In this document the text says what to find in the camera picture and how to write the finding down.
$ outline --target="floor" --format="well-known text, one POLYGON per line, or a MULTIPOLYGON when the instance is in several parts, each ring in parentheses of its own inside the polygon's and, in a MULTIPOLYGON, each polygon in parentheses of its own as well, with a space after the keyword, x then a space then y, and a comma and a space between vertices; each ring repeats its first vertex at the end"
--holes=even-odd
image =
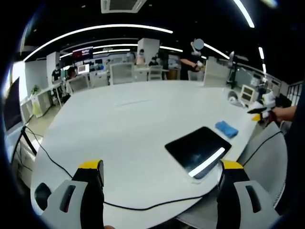
MULTIPOLYGON (((61 109, 61 107, 59 105, 57 106, 52 106, 50 107, 50 109, 47 111, 47 113, 40 117, 40 118, 36 118, 35 116, 33 116, 29 122, 27 123, 27 127, 29 129, 31 129, 35 134, 44 136, 44 133, 46 132, 46 130, 48 129, 48 127, 50 126, 50 124, 52 123, 54 117, 57 115, 57 113, 59 112, 59 110, 61 109)), ((28 134, 29 139, 31 140, 32 144, 35 144, 34 140, 35 137, 29 133, 28 134)))

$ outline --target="black cable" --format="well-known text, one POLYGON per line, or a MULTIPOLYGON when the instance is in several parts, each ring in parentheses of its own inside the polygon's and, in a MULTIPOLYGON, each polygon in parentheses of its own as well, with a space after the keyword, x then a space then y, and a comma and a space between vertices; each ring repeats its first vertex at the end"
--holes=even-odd
POLYGON ((157 207, 157 206, 164 205, 164 204, 171 204, 171 203, 180 202, 180 201, 185 201, 185 200, 190 200, 190 199, 199 199, 199 198, 202 198, 202 197, 205 196, 205 195, 206 195, 206 194, 201 195, 201 196, 198 196, 198 197, 189 197, 189 198, 184 198, 184 199, 170 200, 170 201, 166 201, 166 202, 163 202, 163 203, 160 203, 160 204, 152 205, 152 206, 147 207, 147 208, 129 208, 129 207, 124 207, 124 206, 120 206, 120 205, 116 205, 116 204, 111 204, 111 203, 108 203, 108 202, 104 202, 104 203, 105 203, 105 204, 108 204, 108 205, 110 205, 110 206, 113 206, 113 207, 122 208, 122 209, 127 209, 127 210, 133 210, 133 211, 147 211, 147 210, 149 210, 149 209, 152 209, 152 208, 155 208, 155 207, 157 207))
POLYGON ((267 141, 269 141, 271 138, 273 138, 274 136, 278 135, 279 133, 282 133, 282 131, 279 131, 277 133, 275 133, 274 135, 268 137, 266 140, 264 140, 260 145, 259 147, 254 151, 254 153, 248 158, 248 160, 246 160, 246 162, 243 164, 243 166, 245 166, 245 164, 248 163, 248 161, 250 161, 250 159, 254 156, 254 154, 260 149, 260 147, 267 141))
MULTIPOLYGON (((261 143, 259 145, 259 147, 255 150, 255 152, 252 154, 252 156, 245 162, 245 164, 253 157, 253 155, 259 150, 259 148, 266 142, 268 141, 269 139, 271 139, 272 137, 274 137, 275 135, 281 133, 281 131, 277 132, 276 134, 274 134, 273 136, 267 138, 265 141, 263 141, 263 143, 261 143)), ((40 145, 40 147, 46 152, 46 154, 48 155, 49 159, 54 163, 56 164, 58 167, 60 167, 61 169, 63 169, 71 178, 72 176, 70 175, 70 173, 68 173, 68 171, 66 169, 64 169, 63 167, 61 167, 60 165, 58 165, 55 161, 53 161, 49 154, 47 153, 47 151, 40 145)), ((204 195, 201 195, 201 196, 197 196, 197 197, 189 197, 189 198, 183 198, 183 199, 175 199, 175 200, 170 200, 170 201, 166 201, 166 202, 163 202, 163 203, 159 203, 159 204, 155 204, 155 205, 152 205, 150 207, 147 207, 147 208, 130 208, 130 207, 124 207, 124 206, 120 206, 120 205, 116 205, 116 204, 112 204, 112 203, 108 203, 108 202, 104 202, 105 204, 107 205, 110 205, 110 206, 113 206, 113 207, 116 207, 116 208, 122 208, 122 209, 127 209, 127 210, 133 210, 133 211, 147 211, 147 210, 150 210, 152 208, 155 208, 155 207, 158 207, 158 206, 161 206, 161 205, 165 205, 165 204, 171 204, 171 203, 175 203, 175 202, 180 202, 180 201, 185 201, 185 200, 191 200, 191 199, 199 199, 199 198, 202 198, 203 196, 205 196, 206 194, 204 195)))
POLYGON ((43 137, 42 135, 39 135, 39 134, 36 134, 36 133, 33 133, 33 132, 30 132, 30 131, 25 131, 25 132, 28 132, 28 133, 30 133, 30 134, 32 134, 32 135, 36 135, 36 136, 39 136, 39 137, 43 137))
POLYGON ((57 164, 57 163, 50 157, 50 155, 48 154, 48 152, 42 147, 42 145, 41 145, 40 142, 38 141, 38 139, 37 139, 36 135, 34 134, 34 132, 33 132, 30 128, 28 128, 28 127, 26 127, 26 128, 27 128, 29 131, 32 132, 32 134, 34 135, 34 138, 35 138, 36 141, 38 142, 39 146, 40 146, 40 147, 43 149, 43 151, 47 154, 47 156, 48 156, 48 158, 51 160, 51 162, 53 162, 54 164, 56 164, 59 168, 61 168, 63 171, 65 171, 65 172, 69 175, 69 177, 72 178, 71 174, 70 174, 64 167, 62 167, 61 165, 57 164))

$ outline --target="monitor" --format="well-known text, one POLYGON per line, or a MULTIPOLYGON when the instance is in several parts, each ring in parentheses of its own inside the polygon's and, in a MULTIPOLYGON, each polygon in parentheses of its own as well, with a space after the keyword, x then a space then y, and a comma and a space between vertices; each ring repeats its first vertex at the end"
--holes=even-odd
POLYGON ((19 78, 11 85, 4 102, 3 117, 6 131, 22 122, 19 100, 19 78))
POLYGON ((80 66, 77 67, 78 74, 88 73, 89 71, 90 71, 89 64, 80 65, 80 66))
POLYGON ((5 147, 8 160, 11 163, 23 128, 19 99, 19 78, 11 85, 4 99, 3 119, 5 125, 5 147))

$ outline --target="black tablet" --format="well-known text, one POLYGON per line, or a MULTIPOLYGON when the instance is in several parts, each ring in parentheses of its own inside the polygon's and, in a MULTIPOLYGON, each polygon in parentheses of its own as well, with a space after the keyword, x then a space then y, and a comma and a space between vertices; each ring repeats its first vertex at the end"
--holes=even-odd
POLYGON ((191 177, 201 179, 217 165, 231 144, 208 127, 202 127, 166 144, 165 148, 191 177))

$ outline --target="human hand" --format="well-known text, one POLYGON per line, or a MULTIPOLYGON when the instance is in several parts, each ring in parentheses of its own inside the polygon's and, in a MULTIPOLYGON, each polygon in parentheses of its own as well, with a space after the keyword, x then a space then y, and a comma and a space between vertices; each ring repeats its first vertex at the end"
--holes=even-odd
POLYGON ((285 120, 286 112, 284 108, 276 107, 272 111, 275 114, 278 122, 285 120))
POLYGON ((287 108, 276 107, 272 111, 274 112, 278 122, 292 121, 295 115, 296 106, 290 106, 287 108))

